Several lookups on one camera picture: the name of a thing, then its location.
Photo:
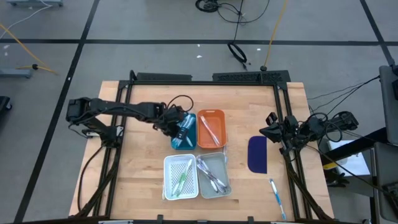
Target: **orange tray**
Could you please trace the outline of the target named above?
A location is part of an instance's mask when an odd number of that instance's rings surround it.
[[[217,146],[203,124],[204,116],[211,131],[217,136],[221,146]],[[204,149],[219,149],[226,145],[225,115],[222,110],[200,110],[197,114],[198,145]]]

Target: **gray tray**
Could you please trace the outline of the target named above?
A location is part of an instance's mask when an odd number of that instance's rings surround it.
[[[222,152],[215,152],[215,153],[199,155],[197,156],[197,158],[200,158],[204,162],[206,162],[206,165],[209,167],[209,170],[217,178],[219,178],[220,181],[222,181],[224,184],[226,184],[229,187],[225,194],[216,193],[213,187],[211,186],[209,179],[200,169],[198,169],[198,179],[199,179],[201,196],[203,198],[209,199],[209,198],[217,198],[217,197],[224,197],[230,195],[232,192],[232,188],[229,183],[228,173],[226,170],[225,155]]]

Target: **yellow cable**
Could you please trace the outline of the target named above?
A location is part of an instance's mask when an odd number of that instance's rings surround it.
[[[30,55],[32,56],[34,59],[36,59],[36,61],[40,62],[42,65],[44,65],[44,67],[42,67],[41,69],[44,69],[46,71],[52,72],[54,74],[57,74],[55,71],[49,69],[49,67],[43,62],[41,61],[36,55],[34,55],[21,41],[19,41],[19,39],[12,34],[7,28],[5,28],[1,23],[0,23],[0,28],[4,29],[12,38],[14,38],[14,40],[21,45],[21,47]]]
[[[280,23],[280,21],[282,20],[282,16],[284,15],[287,2],[288,2],[288,0],[285,0],[284,6],[283,6],[283,8],[282,8],[282,10],[281,10],[281,12],[280,12],[280,14],[279,14],[278,21],[277,21],[276,24],[275,24],[274,31],[272,32],[271,40],[269,41],[269,45],[268,45],[268,52],[267,52],[266,61],[264,62],[264,66],[265,66],[265,67],[267,66],[268,57],[269,57],[269,54],[270,54],[270,52],[271,52],[271,44],[272,44],[272,41],[274,40],[276,30],[278,29],[279,23]]]
[[[17,67],[16,69],[30,69],[30,68],[32,68],[32,66],[27,65],[27,66]],[[48,72],[51,72],[51,73],[54,73],[54,74],[57,75],[57,73],[55,71],[53,71],[53,70],[51,70],[49,68],[45,68],[45,67],[41,67],[41,66],[37,66],[37,68],[42,69],[42,70],[46,70]]]

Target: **black floor tape line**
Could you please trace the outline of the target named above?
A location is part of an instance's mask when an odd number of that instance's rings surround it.
[[[379,28],[377,27],[376,21],[374,20],[374,18],[372,16],[372,13],[368,7],[368,4],[366,4],[365,0],[360,0],[360,2],[363,7],[363,10],[365,11],[366,17],[368,18],[369,23],[371,24],[374,35],[376,35],[376,38],[380,43],[383,54],[387,59],[387,63],[389,65],[393,65],[394,59],[392,59],[392,57],[391,57],[390,51],[388,50],[388,47],[387,47],[386,43],[384,42],[383,36],[381,35]]]
[[[19,39],[24,44],[79,44],[79,39]],[[119,40],[119,39],[86,39],[84,44],[228,44],[231,40],[176,39],[176,40]],[[0,44],[16,44],[14,39],[1,39]],[[269,45],[269,40],[235,40],[241,45]],[[378,46],[378,41],[339,41],[339,40],[274,40],[273,45],[302,46]],[[386,46],[398,46],[398,41],[384,42]]]
[[[97,10],[99,2],[100,2],[100,0],[94,0],[93,6],[91,7],[91,11],[90,11],[90,14],[88,15],[86,26],[85,26],[83,33],[81,35],[81,38],[80,38],[80,43],[76,49],[75,56],[73,56],[72,64],[70,65],[68,75],[65,79],[65,83],[63,84],[62,91],[61,91],[60,97],[58,99],[57,105],[55,107],[54,114],[52,115],[49,128],[48,128],[47,132],[45,133],[43,145],[40,148],[39,155],[37,156],[37,160],[36,160],[35,166],[33,168],[32,174],[30,176],[30,179],[28,181],[27,187],[25,189],[25,193],[21,200],[21,204],[19,204],[19,208],[18,208],[17,214],[15,216],[14,223],[21,223],[24,220],[27,207],[29,206],[30,199],[32,198],[32,194],[33,194],[33,191],[34,191],[36,183],[37,183],[37,179],[39,178],[40,171],[42,170],[42,167],[43,167],[45,156],[47,154],[47,151],[49,150],[51,139],[52,139],[52,136],[55,131],[55,127],[57,126],[58,119],[61,114],[62,106],[67,97],[70,83],[72,82],[72,78],[73,78],[73,75],[75,74],[76,66],[79,62],[81,51],[83,50],[83,46],[84,46],[84,40],[87,38],[88,31],[90,30],[90,27],[93,22],[94,15]]]

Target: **blue toothbrush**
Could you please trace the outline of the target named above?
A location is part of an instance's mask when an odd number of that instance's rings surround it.
[[[280,197],[279,197],[279,194],[278,194],[278,190],[276,189],[274,180],[269,179],[269,183],[272,186],[272,190],[274,191],[274,194],[275,194],[275,197],[276,197],[276,201],[278,202],[280,210],[282,211],[282,218],[286,221],[287,220],[286,219],[286,214],[284,212],[284,208],[282,207],[282,201],[280,200]]]

